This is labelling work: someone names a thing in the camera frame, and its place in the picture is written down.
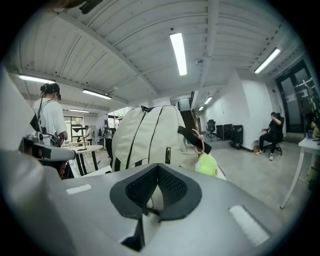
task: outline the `glass door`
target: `glass door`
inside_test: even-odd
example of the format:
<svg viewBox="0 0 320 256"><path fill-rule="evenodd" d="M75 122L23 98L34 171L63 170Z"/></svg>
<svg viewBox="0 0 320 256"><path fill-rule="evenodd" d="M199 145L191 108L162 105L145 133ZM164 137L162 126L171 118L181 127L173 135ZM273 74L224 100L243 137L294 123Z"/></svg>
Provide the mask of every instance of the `glass door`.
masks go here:
<svg viewBox="0 0 320 256"><path fill-rule="evenodd" d="M286 130L305 132L305 115L313 112L310 97L317 94L310 72L302 60L286 74L276 79L286 118Z"/></svg>

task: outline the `desk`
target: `desk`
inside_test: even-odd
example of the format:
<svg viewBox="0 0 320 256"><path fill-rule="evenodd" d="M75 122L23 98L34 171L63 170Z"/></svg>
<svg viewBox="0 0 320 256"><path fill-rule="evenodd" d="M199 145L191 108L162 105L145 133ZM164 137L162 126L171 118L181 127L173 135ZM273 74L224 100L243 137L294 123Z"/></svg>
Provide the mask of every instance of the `desk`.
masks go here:
<svg viewBox="0 0 320 256"><path fill-rule="evenodd" d="M86 146L86 150L82 150L82 149L85 149L84 146L79 146L74 150L75 154L76 154L75 155L76 163L78 165L79 172L80 172L81 176L87 175L87 170L86 170L86 166L85 166L83 153L90 153L90 152L92 153L94 168L97 171L98 164L97 164L95 151L101 150L102 148L103 148L103 146L101 146L101 145L89 145L89 146Z"/></svg>
<svg viewBox="0 0 320 256"><path fill-rule="evenodd" d="M80 144L87 144L90 145L90 141L81 141L81 142L67 142L63 144L63 147L71 147L71 146L77 146Z"/></svg>
<svg viewBox="0 0 320 256"><path fill-rule="evenodd" d="M291 187L290 187L288 193L286 194L286 196L283 200L283 203L280 205L281 209L283 209L285 207L287 201L289 200L289 198L290 198L290 196L291 196L291 194L297 184L297 181L298 181L298 178L299 178L299 175L301 172L301 166L304 161L305 152L312 154L311 162L313 162L313 160L315 159L315 155L320 156L320 145L317 145L317 143L319 143L319 141L313 141L312 138L304 138L302 141L299 142L298 145L301 147L301 149L300 149L300 157L299 157L298 166L296 168Z"/></svg>

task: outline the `pink cable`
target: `pink cable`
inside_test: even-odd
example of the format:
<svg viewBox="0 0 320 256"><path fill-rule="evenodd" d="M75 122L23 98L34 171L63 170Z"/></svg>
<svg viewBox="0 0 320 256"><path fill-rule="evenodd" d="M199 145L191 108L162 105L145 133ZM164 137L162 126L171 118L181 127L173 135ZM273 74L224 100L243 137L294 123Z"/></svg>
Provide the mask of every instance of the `pink cable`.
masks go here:
<svg viewBox="0 0 320 256"><path fill-rule="evenodd" d="M201 140L201 143L202 143L202 150L198 151L197 147L195 146L194 151L196 153L198 153L199 155L201 155L205 151L204 136L202 134L200 135L197 130L195 130L195 129L192 129L192 130L196 132L196 134L198 135L198 139Z"/></svg>

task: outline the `fluorescent light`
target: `fluorescent light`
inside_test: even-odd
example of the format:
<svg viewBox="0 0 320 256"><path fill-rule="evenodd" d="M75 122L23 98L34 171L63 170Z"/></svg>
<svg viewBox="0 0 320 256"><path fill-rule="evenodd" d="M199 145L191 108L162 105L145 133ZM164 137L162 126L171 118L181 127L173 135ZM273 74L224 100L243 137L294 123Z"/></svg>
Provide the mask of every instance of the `fluorescent light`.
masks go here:
<svg viewBox="0 0 320 256"><path fill-rule="evenodd" d="M83 113L89 113L89 111L86 111L86 110L79 110L79 109L70 109L70 111L74 111L74 112L83 112Z"/></svg>
<svg viewBox="0 0 320 256"><path fill-rule="evenodd" d="M275 57L278 56L280 53L280 50L278 48L275 48L272 53L268 56L268 58L265 59L264 62L254 71L254 73L259 74L270 62L272 62Z"/></svg>
<svg viewBox="0 0 320 256"><path fill-rule="evenodd" d="M209 98L205 101L205 103L204 103L204 104L208 104L208 103L209 103L209 101L211 101L211 99L212 99L212 97L209 97Z"/></svg>
<svg viewBox="0 0 320 256"><path fill-rule="evenodd" d="M104 98L104 99L107 99L107 100L111 99L111 97L109 97L107 95L104 95L104 94L101 94L101 93L98 93L98 92L94 92L92 90L83 89L82 92L85 93L85 94L90 94L90 95L97 96L97 97L100 97L100 98Z"/></svg>
<svg viewBox="0 0 320 256"><path fill-rule="evenodd" d="M187 64L186 64L186 55L184 41L182 39L181 33L171 34L170 35L171 43L173 46L176 62L178 64L180 76L187 74Z"/></svg>
<svg viewBox="0 0 320 256"><path fill-rule="evenodd" d="M53 80L43 79L40 77L29 76L29 75L24 75L24 74L19 74L18 77L22 80L38 82L38 83L43 83L43 84L54 84L56 82Z"/></svg>

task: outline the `white ceiling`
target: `white ceiling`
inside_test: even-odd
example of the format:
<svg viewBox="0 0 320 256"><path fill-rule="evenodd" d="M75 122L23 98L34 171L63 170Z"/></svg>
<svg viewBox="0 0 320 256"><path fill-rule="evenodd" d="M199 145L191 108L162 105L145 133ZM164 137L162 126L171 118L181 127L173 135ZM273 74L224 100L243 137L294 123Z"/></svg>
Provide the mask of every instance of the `white ceiling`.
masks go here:
<svg viewBox="0 0 320 256"><path fill-rule="evenodd" d="M185 76L169 38L177 32ZM65 105L78 109L114 111L138 99L199 91L196 107L225 86L234 69L253 72L274 47L283 51L263 75L303 53L290 27L263 1L104 0L85 15L79 7L39 11L12 45L7 65L12 73L55 79ZM26 99L39 96L41 84L12 77ZM83 94L84 88L110 93L112 100Z"/></svg>

